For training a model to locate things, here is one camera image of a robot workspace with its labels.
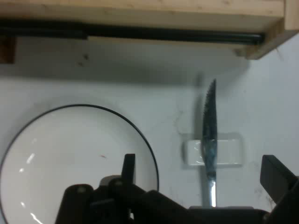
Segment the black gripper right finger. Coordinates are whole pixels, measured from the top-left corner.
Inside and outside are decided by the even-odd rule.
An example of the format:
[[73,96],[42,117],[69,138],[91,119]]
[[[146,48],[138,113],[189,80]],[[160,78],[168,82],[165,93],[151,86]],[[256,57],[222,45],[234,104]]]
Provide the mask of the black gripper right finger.
[[264,218],[266,224],[299,222],[299,177],[273,155],[263,155],[260,183],[276,204]]

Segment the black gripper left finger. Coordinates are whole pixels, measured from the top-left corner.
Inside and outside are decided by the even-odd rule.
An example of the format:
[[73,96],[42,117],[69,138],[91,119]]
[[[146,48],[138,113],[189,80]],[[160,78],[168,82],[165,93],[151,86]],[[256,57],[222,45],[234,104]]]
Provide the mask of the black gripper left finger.
[[157,191],[134,184],[135,155],[126,154],[120,176],[94,189],[88,184],[69,186],[63,195],[57,224],[161,224],[163,199]]

